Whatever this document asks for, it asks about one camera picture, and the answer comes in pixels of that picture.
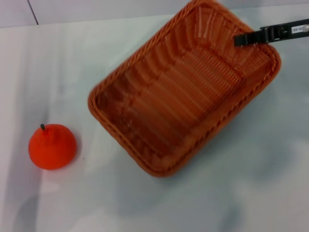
wall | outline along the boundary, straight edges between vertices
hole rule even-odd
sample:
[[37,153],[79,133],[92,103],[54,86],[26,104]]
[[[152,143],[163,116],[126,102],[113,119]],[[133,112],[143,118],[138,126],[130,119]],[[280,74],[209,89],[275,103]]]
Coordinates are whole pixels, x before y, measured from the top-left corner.
[[[39,24],[174,14],[189,0],[30,0]],[[229,8],[309,0],[219,0]],[[0,27],[35,25],[27,0],[0,0]]]

orange wicker basket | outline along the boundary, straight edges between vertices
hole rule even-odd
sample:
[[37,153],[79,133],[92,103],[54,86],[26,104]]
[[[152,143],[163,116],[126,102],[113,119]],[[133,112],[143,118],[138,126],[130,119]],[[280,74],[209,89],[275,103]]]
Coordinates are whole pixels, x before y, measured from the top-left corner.
[[90,93],[91,114],[154,176],[184,166],[278,73],[269,45],[213,0],[194,0]]

white table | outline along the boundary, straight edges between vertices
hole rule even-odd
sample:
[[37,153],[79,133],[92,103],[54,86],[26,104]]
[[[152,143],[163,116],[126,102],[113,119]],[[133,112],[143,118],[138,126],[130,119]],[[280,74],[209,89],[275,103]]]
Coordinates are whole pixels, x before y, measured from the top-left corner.
[[[309,4],[234,10],[254,29]],[[1,232],[308,232],[309,38],[274,43],[275,81],[184,170],[141,170],[91,116],[89,91],[171,15],[0,29]],[[68,126],[77,159],[28,158],[41,123]]]

rectangular basket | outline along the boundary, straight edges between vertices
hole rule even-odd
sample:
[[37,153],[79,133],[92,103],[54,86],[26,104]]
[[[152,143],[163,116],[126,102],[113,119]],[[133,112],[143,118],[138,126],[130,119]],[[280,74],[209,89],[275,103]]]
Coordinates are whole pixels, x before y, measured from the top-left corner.
[[213,0],[194,0],[90,93],[91,114],[154,176],[184,166],[278,73],[269,45]]

orange fruit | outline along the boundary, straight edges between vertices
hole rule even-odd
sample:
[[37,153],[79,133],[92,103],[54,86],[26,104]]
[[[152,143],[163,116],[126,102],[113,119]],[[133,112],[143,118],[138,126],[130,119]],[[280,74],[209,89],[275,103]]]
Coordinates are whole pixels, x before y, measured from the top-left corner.
[[73,133],[63,125],[41,124],[30,138],[28,151],[32,162],[46,170],[62,168],[77,151]]

